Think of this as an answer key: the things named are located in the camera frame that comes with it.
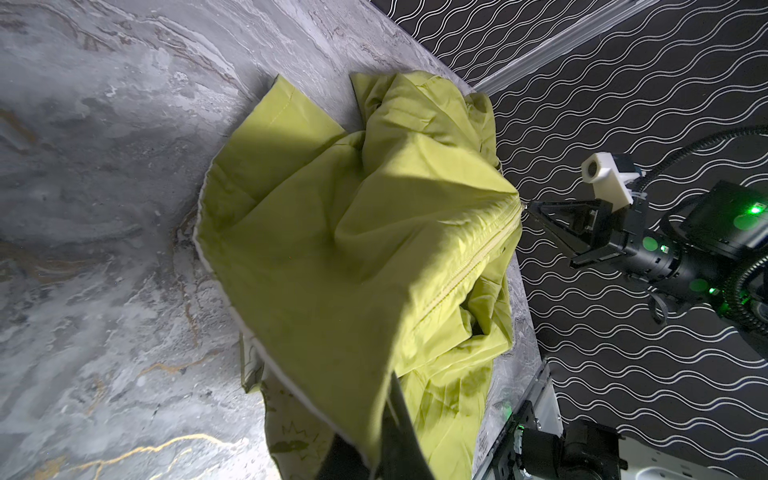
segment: black wavy patterned wall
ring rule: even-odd
[[[609,0],[372,0],[469,84]]]
[[[768,5],[660,2],[492,97],[498,154],[526,200],[591,198],[579,166],[631,152],[648,170],[714,131],[768,123]],[[768,138],[736,139],[651,184],[650,223],[719,179],[768,190]],[[564,419],[588,417],[673,455],[768,478],[768,368],[699,307],[657,331],[647,294],[577,272],[532,220],[518,248]]]

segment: garment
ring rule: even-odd
[[[275,80],[211,165],[197,248],[292,401],[374,466],[394,370],[435,477],[469,478],[521,203],[487,96],[420,71],[352,82],[349,134]]]

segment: green circle sticker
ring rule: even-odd
[[[733,226],[739,230],[752,230],[760,223],[760,217],[757,215],[739,215],[733,219]]]
[[[703,278],[697,278],[688,284],[688,288],[694,292],[704,292],[710,288],[710,284]]]
[[[654,252],[659,247],[659,243],[653,237],[645,237],[643,239],[643,247],[649,252]]]

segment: green led light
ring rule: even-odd
[[[751,213],[752,215],[758,215],[758,214],[761,214],[762,212],[764,212],[764,211],[765,211],[765,209],[766,209],[766,206],[765,206],[765,204],[754,204],[754,205],[753,205],[753,206],[750,208],[750,213]]]

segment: marble surface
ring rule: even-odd
[[[351,71],[469,88],[364,0],[11,1],[0,45],[0,478],[278,478],[204,172],[278,73],[350,130]]]

